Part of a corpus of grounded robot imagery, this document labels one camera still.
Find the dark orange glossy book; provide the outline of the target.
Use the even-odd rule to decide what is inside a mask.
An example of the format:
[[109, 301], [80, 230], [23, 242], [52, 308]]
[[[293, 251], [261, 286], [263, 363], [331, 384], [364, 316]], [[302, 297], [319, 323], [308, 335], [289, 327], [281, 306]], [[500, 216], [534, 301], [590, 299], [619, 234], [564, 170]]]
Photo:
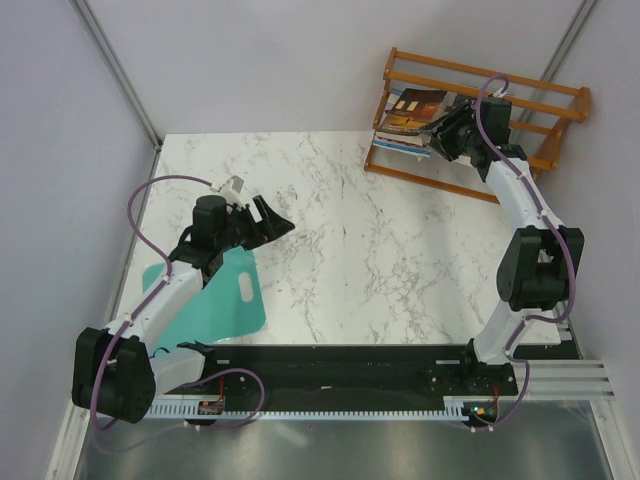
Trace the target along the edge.
[[376, 132], [423, 136], [422, 129], [443, 114], [447, 95], [445, 90], [405, 89]]

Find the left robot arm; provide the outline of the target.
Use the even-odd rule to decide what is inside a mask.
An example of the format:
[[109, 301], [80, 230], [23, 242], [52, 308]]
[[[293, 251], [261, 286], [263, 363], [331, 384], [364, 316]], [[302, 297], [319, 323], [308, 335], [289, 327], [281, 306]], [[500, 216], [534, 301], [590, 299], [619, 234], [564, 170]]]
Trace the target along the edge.
[[230, 204], [220, 195], [197, 199], [192, 223], [168, 256], [162, 276], [123, 315], [102, 329], [87, 327], [75, 345], [71, 399], [92, 414], [139, 422], [159, 394], [187, 383], [208, 393], [219, 382], [219, 369], [199, 351], [180, 347], [170, 353], [170, 367], [150, 358], [150, 350], [176, 314], [199, 294], [223, 265], [226, 252], [250, 251], [294, 230], [262, 196], [249, 206]]

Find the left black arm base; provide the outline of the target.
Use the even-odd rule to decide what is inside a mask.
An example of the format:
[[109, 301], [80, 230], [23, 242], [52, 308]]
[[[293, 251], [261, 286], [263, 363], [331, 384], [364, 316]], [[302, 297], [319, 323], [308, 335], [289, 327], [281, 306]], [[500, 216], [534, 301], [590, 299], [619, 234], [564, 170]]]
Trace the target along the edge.
[[156, 396], [198, 395], [211, 384], [220, 385], [229, 376], [251, 378], [257, 382], [264, 400], [264, 384], [259, 376], [247, 368], [224, 367], [214, 358], [214, 349], [201, 343], [182, 343], [169, 353], [151, 360]]

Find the orange wooden tiered rack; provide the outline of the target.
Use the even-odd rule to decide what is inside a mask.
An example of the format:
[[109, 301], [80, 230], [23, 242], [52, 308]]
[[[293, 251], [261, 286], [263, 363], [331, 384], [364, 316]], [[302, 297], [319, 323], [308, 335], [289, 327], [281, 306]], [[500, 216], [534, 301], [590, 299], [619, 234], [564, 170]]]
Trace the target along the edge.
[[[393, 47], [383, 69], [383, 90], [374, 115], [373, 128], [392, 88], [445, 90], [445, 103], [456, 94], [474, 96], [485, 79], [497, 72], [478, 66], [438, 59]], [[573, 87], [508, 74], [506, 98], [512, 102], [510, 141], [522, 146], [528, 156], [534, 178], [555, 170], [561, 158], [562, 144], [572, 124], [585, 122], [591, 113], [592, 95], [587, 87]], [[418, 158], [370, 144], [364, 170], [405, 180], [446, 192], [483, 200], [497, 201], [477, 175], [463, 161], [449, 164], [431, 154]]]

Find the Tale of Two Cities book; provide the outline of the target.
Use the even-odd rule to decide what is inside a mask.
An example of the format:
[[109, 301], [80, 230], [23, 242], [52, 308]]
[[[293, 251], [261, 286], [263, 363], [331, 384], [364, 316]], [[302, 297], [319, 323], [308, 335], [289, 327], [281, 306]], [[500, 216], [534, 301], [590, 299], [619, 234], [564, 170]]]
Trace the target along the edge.
[[474, 100], [475, 98], [472, 96], [456, 94], [453, 97], [453, 99], [447, 103], [447, 106], [445, 107], [445, 111], [450, 112], [453, 109], [455, 109], [458, 105], [463, 104], [465, 102], [473, 102]]

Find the teal plastic file folder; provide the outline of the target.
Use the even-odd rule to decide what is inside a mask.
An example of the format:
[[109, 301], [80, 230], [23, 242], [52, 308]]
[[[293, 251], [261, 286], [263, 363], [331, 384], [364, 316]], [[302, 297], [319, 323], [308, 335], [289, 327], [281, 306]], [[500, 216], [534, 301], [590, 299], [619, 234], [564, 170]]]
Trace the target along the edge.
[[255, 256], [238, 247], [207, 286], [191, 298], [163, 330], [153, 350], [180, 343], [214, 344], [262, 329], [266, 312]]

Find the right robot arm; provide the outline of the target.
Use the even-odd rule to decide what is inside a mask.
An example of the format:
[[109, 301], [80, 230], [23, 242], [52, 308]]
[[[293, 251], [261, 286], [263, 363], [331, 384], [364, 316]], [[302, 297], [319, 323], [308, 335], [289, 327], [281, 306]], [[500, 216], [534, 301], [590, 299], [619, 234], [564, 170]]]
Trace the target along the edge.
[[467, 392], [494, 381], [491, 365], [512, 360], [534, 322], [565, 320], [576, 296], [584, 235], [556, 216], [536, 186], [524, 150], [510, 143], [511, 104], [504, 98], [464, 100], [431, 123], [430, 147], [448, 161], [469, 158], [514, 229], [498, 266], [499, 302], [471, 342], [475, 359], [458, 368]]

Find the pink illustrated children book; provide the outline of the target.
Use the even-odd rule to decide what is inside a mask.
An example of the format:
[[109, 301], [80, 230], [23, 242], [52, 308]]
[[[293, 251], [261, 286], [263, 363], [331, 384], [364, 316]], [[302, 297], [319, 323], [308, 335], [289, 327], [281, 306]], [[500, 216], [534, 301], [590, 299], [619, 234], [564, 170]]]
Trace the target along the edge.
[[377, 131], [375, 137], [384, 142], [396, 142], [405, 145], [411, 145], [417, 148], [425, 148], [429, 143], [429, 137], [418, 135], [401, 135], [395, 133], [388, 133], [383, 131]]

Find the dog cover Bark book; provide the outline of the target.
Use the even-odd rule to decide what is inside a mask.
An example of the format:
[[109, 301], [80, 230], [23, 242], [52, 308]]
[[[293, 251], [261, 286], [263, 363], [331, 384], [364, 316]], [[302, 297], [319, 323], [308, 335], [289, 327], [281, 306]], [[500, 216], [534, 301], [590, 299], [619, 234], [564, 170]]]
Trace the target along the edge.
[[[380, 125], [386, 119], [389, 110], [400, 98], [401, 93], [401, 90], [392, 88], [385, 96], [384, 106], [382, 107], [380, 115], [377, 117], [375, 125]], [[429, 158], [431, 156], [431, 151], [427, 147], [383, 138], [377, 132], [374, 133], [372, 144], [376, 147], [414, 155], [418, 160], [421, 160], [422, 158]]]

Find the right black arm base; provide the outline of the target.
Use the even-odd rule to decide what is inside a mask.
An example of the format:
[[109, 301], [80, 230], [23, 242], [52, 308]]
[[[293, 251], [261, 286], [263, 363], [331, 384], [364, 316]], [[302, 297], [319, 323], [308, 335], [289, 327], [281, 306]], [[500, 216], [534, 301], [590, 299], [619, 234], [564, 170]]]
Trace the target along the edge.
[[474, 341], [466, 345], [426, 347], [426, 376], [429, 392], [434, 396], [499, 396], [519, 393], [514, 369], [508, 362], [490, 365], [481, 362]]

